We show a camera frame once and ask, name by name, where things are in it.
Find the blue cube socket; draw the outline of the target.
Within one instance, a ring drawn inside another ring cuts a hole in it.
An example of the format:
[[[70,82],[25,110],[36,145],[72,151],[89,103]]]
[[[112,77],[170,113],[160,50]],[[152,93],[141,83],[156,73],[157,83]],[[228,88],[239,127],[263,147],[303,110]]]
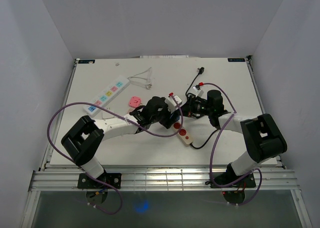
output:
[[[175,112],[170,116],[170,120],[174,123],[177,122],[179,119],[180,119],[180,114],[178,112]]]

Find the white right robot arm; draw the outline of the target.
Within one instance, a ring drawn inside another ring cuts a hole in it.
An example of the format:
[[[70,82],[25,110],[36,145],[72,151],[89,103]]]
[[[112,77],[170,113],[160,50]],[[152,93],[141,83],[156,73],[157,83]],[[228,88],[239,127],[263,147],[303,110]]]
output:
[[[246,151],[229,163],[224,173],[215,178],[211,176],[212,184],[237,187],[261,163],[287,151],[287,143],[270,114],[246,118],[229,112],[218,90],[207,92],[207,99],[190,95],[181,110],[185,117],[207,116],[210,124],[219,130],[218,138],[224,130],[243,135]]]

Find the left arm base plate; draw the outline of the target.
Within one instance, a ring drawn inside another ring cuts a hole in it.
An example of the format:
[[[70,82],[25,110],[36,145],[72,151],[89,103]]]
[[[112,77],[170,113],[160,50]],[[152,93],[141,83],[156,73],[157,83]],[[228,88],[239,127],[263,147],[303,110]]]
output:
[[[87,174],[82,173],[78,177],[77,188],[78,189],[102,189],[105,186],[103,183],[111,185],[116,189],[121,188],[122,174],[121,173],[106,173],[104,172],[98,178],[92,179]]]

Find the pink plug adapter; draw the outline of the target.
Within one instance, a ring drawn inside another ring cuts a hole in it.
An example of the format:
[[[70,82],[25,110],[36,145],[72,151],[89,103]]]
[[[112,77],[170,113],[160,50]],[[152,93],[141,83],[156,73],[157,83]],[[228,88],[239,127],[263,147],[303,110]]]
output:
[[[142,100],[140,97],[132,96],[128,103],[129,107],[131,108],[138,108],[142,105]]]

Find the beige red power strip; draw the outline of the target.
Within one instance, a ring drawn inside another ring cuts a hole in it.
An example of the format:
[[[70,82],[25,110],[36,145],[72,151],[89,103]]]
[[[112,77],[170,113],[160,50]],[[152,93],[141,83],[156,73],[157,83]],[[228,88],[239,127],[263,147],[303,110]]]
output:
[[[190,132],[188,132],[188,130],[186,130],[186,128],[182,126],[180,122],[175,122],[171,128],[174,132],[178,131],[176,135],[180,138],[185,146],[189,146],[194,141],[194,138]]]

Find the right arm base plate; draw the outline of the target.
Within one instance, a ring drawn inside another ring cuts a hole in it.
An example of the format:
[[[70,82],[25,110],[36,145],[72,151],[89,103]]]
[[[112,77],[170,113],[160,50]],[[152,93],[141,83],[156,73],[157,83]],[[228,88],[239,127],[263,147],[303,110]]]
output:
[[[239,178],[240,176],[228,175],[227,172],[225,172],[215,176],[214,181],[220,186],[225,186],[231,183],[229,188],[244,188],[244,187],[255,188],[256,187],[256,181],[254,179],[253,174],[249,174],[245,176],[243,179],[236,182],[236,180]]]

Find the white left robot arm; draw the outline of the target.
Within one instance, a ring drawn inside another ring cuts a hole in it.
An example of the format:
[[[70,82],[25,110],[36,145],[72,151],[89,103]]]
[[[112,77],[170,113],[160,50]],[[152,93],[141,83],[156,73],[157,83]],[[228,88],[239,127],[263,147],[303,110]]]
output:
[[[106,181],[106,171],[95,157],[100,143],[122,135],[133,135],[147,131],[154,123],[167,129],[179,119],[179,98],[170,94],[168,98],[152,97],[146,105],[132,112],[113,118],[99,120],[82,116],[63,136],[62,146],[72,161],[84,170],[88,181],[95,187],[102,187]]]

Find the white multicolour power strip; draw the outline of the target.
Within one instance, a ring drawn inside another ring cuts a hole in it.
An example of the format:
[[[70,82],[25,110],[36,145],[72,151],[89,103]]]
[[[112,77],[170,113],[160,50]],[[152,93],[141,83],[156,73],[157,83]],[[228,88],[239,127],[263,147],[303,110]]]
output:
[[[90,105],[83,106],[85,114],[89,115],[90,117],[97,115],[100,112],[97,106],[105,108],[121,92],[123,92],[129,86],[129,84],[130,81],[124,76],[120,75],[117,77],[89,102]]]

